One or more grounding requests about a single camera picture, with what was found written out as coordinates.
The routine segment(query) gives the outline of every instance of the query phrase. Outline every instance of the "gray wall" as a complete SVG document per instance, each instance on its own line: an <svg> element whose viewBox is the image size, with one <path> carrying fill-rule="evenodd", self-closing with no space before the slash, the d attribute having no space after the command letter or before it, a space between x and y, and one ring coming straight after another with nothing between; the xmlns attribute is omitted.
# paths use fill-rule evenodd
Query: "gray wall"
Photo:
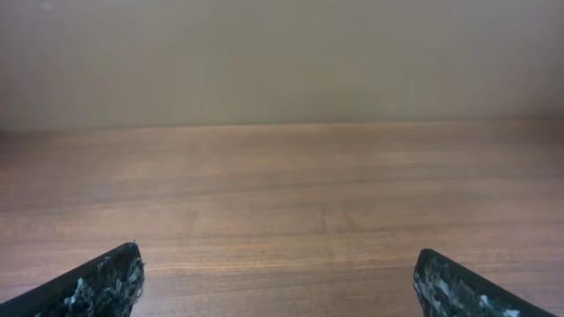
<svg viewBox="0 0 564 317"><path fill-rule="evenodd" d="M562 0L2 0L0 129L564 115Z"/></svg>

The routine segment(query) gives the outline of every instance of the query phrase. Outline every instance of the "plain wall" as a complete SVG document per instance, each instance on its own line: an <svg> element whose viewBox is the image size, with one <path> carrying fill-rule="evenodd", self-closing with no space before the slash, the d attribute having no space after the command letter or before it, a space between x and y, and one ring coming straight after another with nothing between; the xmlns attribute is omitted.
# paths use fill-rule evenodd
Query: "plain wall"
<svg viewBox="0 0 564 317"><path fill-rule="evenodd" d="M0 129L564 115L562 0L3 0Z"/></svg>

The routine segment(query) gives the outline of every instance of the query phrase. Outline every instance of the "brown wooden tabletop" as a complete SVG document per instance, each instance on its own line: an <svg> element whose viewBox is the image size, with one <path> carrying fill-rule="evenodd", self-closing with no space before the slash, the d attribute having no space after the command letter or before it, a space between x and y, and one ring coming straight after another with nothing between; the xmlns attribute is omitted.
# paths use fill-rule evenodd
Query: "brown wooden tabletop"
<svg viewBox="0 0 564 317"><path fill-rule="evenodd" d="M564 124L0 135L0 301L132 240L133 316L421 316L424 247L564 315Z"/></svg>

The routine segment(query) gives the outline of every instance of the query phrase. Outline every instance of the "wood grain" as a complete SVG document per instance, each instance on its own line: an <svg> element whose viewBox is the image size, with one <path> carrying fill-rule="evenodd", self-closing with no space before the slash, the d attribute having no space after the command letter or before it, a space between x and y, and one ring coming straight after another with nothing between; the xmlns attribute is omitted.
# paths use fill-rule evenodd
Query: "wood grain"
<svg viewBox="0 0 564 317"><path fill-rule="evenodd" d="M421 316L431 247L564 314L564 124L0 135L0 301L124 241L134 316Z"/></svg>

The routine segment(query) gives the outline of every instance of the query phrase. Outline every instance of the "beige backdrop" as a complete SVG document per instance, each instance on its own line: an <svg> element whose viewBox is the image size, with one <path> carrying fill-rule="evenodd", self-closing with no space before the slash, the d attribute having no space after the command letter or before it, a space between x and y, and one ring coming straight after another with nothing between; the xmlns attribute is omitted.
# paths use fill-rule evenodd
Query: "beige backdrop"
<svg viewBox="0 0 564 317"><path fill-rule="evenodd" d="M564 115L562 0L2 0L0 129Z"/></svg>

